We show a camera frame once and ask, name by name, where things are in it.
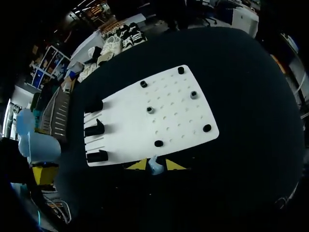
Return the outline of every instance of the cable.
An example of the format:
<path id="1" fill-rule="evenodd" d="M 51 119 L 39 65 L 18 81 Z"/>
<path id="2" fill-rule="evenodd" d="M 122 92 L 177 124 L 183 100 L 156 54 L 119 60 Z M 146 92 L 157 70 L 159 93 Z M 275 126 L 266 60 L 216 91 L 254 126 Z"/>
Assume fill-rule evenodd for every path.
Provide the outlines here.
<path id="1" fill-rule="evenodd" d="M 57 210 L 62 214 L 65 223 L 68 224 L 67 217 L 64 215 L 64 213 L 62 212 L 62 210 L 61 210 L 51 199 L 49 199 L 49 198 L 46 197 L 46 196 L 44 196 L 44 198 L 45 198 L 48 202 L 50 202 L 52 205 L 54 205 L 54 206 L 57 208 Z"/>
<path id="2" fill-rule="evenodd" d="M 58 191 L 45 191 L 45 190 L 42 190 L 42 193 L 58 193 Z"/>
<path id="3" fill-rule="evenodd" d="M 62 201 L 64 204 L 66 204 L 66 206 L 67 206 L 68 213 L 69 213 L 69 221 L 68 221 L 68 223 L 69 223 L 69 222 L 72 220 L 70 207 L 69 207 L 68 203 L 66 203 L 65 201 L 63 201 L 63 200 L 61 200 L 61 201 Z"/>
<path id="4" fill-rule="evenodd" d="M 300 83 L 300 85 L 299 85 L 298 89 L 294 92 L 294 94 L 297 94 L 297 93 L 299 92 L 300 88 L 301 88 L 301 87 L 302 87 L 302 85 L 304 84 L 304 81 L 305 81 L 305 79 L 306 79 L 306 76 L 307 76 L 307 73 L 306 73 L 306 72 L 304 72 L 303 79 L 301 80 L 301 83 Z"/>
<path id="5" fill-rule="evenodd" d="M 41 224 L 41 215 L 40 215 L 40 212 L 38 210 L 38 225 L 40 225 L 40 224 Z"/>

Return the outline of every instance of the black peg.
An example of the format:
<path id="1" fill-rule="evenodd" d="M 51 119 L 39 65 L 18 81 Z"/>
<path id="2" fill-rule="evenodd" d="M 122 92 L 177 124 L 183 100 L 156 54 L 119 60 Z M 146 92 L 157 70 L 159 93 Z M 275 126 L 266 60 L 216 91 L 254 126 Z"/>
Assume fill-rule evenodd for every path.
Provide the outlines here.
<path id="1" fill-rule="evenodd" d="M 204 132 L 209 132 L 211 131 L 211 125 L 207 124 L 206 126 L 203 127 Z"/>
<path id="2" fill-rule="evenodd" d="M 85 113 L 94 113 L 103 110 L 103 102 L 99 97 L 96 97 L 90 106 L 85 108 Z"/>
<path id="3" fill-rule="evenodd" d="M 143 88 L 146 88 L 148 85 L 145 81 L 141 81 L 140 86 L 142 86 Z"/>
<path id="4" fill-rule="evenodd" d="M 108 161 L 107 151 L 99 150 L 95 153 L 87 154 L 88 163 Z"/>
<path id="5" fill-rule="evenodd" d="M 181 74 L 184 74 L 184 68 L 183 67 L 179 67 L 178 68 L 178 73 L 181 75 Z"/>
<path id="6" fill-rule="evenodd" d="M 103 123 L 97 119 L 97 125 L 85 128 L 85 137 L 99 135 L 105 132 Z"/>
<path id="7" fill-rule="evenodd" d="M 163 141 L 157 140 L 157 141 L 155 141 L 154 145 L 155 145 L 156 147 L 161 147 L 161 146 L 163 146 Z"/>

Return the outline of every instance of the white panel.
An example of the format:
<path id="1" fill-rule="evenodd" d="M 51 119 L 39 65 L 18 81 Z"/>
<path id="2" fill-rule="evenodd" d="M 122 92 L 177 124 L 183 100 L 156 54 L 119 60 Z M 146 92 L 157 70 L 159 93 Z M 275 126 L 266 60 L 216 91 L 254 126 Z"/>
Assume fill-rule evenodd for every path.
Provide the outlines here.
<path id="1" fill-rule="evenodd" d="M 32 102 L 33 94 L 24 90 L 21 87 L 15 86 L 11 103 L 27 108 L 28 104 Z"/>
<path id="2" fill-rule="evenodd" d="M 219 130 L 208 102 L 190 69 L 178 74 L 178 67 L 144 79 L 148 87 L 136 82 L 103 100 L 100 112 L 86 114 L 84 127 L 96 125 L 98 118 L 106 128 L 103 135 L 85 138 L 87 153 L 106 150 L 109 160 L 89 166 L 111 165 L 184 150 L 216 139 Z M 197 99 L 190 93 L 197 92 Z M 154 113 L 147 113 L 147 107 Z M 203 127 L 210 124 L 210 132 Z M 164 142 L 156 147 L 155 141 Z"/>

